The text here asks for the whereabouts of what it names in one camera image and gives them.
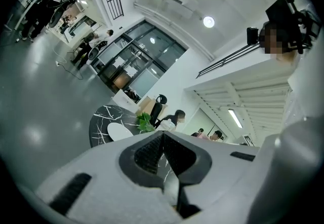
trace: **glossy floor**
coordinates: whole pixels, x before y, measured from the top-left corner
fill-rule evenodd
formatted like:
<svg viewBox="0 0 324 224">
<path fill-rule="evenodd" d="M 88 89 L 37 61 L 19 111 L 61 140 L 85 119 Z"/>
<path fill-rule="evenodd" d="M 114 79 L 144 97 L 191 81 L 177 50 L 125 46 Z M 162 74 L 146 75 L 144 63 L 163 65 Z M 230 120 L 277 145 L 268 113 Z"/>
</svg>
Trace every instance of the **glossy floor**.
<svg viewBox="0 0 324 224">
<path fill-rule="evenodd" d="M 83 80 L 57 67 L 69 47 L 53 34 L 15 43 L 17 32 L 0 37 L 0 152 L 14 179 L 35 190 L 53 171 L 90 148 L 93 112 L 113 93 L 88 68 Z"/>
</svg>

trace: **black marble table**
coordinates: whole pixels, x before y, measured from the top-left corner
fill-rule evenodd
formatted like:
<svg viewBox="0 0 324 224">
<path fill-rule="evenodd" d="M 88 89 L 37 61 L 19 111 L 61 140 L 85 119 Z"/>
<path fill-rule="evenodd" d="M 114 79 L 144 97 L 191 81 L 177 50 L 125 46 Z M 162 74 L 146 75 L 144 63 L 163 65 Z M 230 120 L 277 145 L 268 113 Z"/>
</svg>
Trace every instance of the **black marble table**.
<svg viewBox="0 0 324 224">
<path fill-rule="evenodd" d="M 134 113 L 116 105 L 104 105 L 96 110 L 90 120 L 89 139 L 91 147 L 113 142 L 107 130 L 110 123 L 122 124 L 133 135 L 142 132 L 142 130 L 138 129 L 139 120 Z M 164 194 L 166 194 L 170 203 L 175 205 L 177 203 L 179 182 L 164 154 L 158 163 L 157 175 L 164 180 Z"/>
</svg>

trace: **air conditioner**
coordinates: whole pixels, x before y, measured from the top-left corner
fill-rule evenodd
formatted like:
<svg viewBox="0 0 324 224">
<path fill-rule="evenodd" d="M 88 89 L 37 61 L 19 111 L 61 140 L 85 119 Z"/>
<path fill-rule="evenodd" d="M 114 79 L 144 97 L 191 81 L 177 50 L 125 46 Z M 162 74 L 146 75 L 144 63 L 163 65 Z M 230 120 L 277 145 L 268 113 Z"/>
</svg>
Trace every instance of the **air conditioner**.
<svg viewBox="0 0 324 224">
<path fill-rule="evenodd" d="M 166 0 L 167 10 L 178 13 L 186 19 L 190 19 L 192 13 L 198 8 L 196 0 Z"/>
</svg>

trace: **ceiling light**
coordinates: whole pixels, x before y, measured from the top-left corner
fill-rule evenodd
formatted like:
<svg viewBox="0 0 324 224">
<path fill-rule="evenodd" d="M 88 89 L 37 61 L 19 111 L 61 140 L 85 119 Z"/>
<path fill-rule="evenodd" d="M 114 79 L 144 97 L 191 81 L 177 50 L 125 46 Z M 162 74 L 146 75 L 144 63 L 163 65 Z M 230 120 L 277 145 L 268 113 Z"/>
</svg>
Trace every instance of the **ceiling light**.
<svg viewBox="0 0 324 224">
<path fill-rule="evenodd" d="M 236 122 L 237 126 L 239 128 L 242 128 L 241 123 L 238 121 L 237 116 L 235 115 L 235 112 L 232 109 L 229 109 L 228 112 L 231 114 L 231 116 L 233 117 L 234 121 Z"/>
<path fill-rule="evenodd" d="M 204 18 L 204 25 L 205 27 L 211 28 L 215 25 L 215 21 L 212 17 L 207 16 Z"/>
</svg>

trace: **green plant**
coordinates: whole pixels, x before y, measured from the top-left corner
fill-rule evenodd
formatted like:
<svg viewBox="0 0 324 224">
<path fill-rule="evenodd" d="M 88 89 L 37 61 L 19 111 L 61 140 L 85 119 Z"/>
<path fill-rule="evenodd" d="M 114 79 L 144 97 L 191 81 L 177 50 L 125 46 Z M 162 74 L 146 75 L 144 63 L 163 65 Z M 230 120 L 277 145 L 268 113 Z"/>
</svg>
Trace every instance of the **green plant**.
<svg viewBox="0 0 324 224">
<path fill-rule="evenodd" d="M 140 120 L 140 125 L 138 127 L 139 130 L 145 132 L 151 132 L 155 130 L 155 128 L 150 123 L 151 116 L 149 114 L 142 113 L 141 115 L 138 115 L 137 118 Z"/>
</svg>

